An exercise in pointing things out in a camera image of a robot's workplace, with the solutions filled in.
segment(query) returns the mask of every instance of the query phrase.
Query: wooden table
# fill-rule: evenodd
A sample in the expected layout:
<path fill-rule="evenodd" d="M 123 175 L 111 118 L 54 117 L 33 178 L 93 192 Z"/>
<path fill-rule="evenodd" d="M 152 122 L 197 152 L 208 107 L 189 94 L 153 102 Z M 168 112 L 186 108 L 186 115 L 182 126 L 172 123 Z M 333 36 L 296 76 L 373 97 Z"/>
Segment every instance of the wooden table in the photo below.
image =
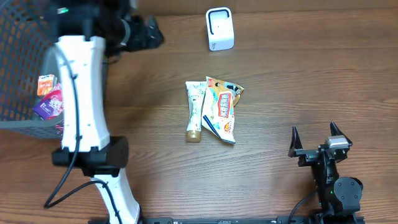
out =
<path fill-rule="evenodd" d="M 364 184 L 367 223 L 398 222 L 398 10 L 235 14 L 234 49 L 209 52 L 204 16 L 160 17 L 166 43 L 124 54 L 110 68 L 106 118 L 129 138 L 127 175 L 147 217 L 288 215 L 314 189 L 309 167 L 289 158 L 291 127 L 303 146 L 330 135 L 354 142 L 341 176 Z M 236 145 L 207 130 L 185 142 L 185 81 L 206 76 L 246 88 L 236 107 Z M 59 141 L 0 132 L 0 223 L 86 223 L 107 217 L 94 186 L 57 207 L 42 205 L 64 168 Z M 86 182 L 74 170 L 61 194 Z M 313 199 L 298 210 L 317 208 Z"/>

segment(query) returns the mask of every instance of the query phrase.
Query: mesh basket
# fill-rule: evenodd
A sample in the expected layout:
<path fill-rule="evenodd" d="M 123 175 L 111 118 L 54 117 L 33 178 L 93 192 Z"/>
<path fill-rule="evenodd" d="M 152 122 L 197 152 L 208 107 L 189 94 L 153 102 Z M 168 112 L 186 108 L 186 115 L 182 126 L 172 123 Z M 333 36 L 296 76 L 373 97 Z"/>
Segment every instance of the mesh basket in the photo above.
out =
<path fill-rule="evenodd" d="M 43 35 L 48 29 L 39 29 L 46 25 L 36 16 L 42 2 L 0 3 L 0 129 L 53 139 L 62 136 L 63 114 L 43 121 L 32 111 L 41 100 L 38 77 L 54 74 L 60 81 L 52 43 Z"/>

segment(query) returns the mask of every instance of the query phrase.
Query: snack package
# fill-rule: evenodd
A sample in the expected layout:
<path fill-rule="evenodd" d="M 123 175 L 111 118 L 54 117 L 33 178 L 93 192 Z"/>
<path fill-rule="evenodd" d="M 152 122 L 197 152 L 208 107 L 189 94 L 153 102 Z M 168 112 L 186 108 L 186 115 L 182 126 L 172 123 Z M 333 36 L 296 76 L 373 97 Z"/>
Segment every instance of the snack package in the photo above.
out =
<path fill-rule="evenodd" d="M 63 111 L 61 85 L 58 83 L 38 105 L 33 107 L 33 111 L 43 120 L 58 116 Z"/>
<path fill-rule="evenodd" d="M 45 96 L 50 93 L 54 85 L 57 83 L 55 75 L 41 75 L 37 82 L 37 96 Z"/>
<path fill-rule="evenodd" d="M 233 136 L 235 113 L 243 87 L 206 77 L 207 89 L 203 104 L 202 125 L 223 141 L 235 144 Z"/>

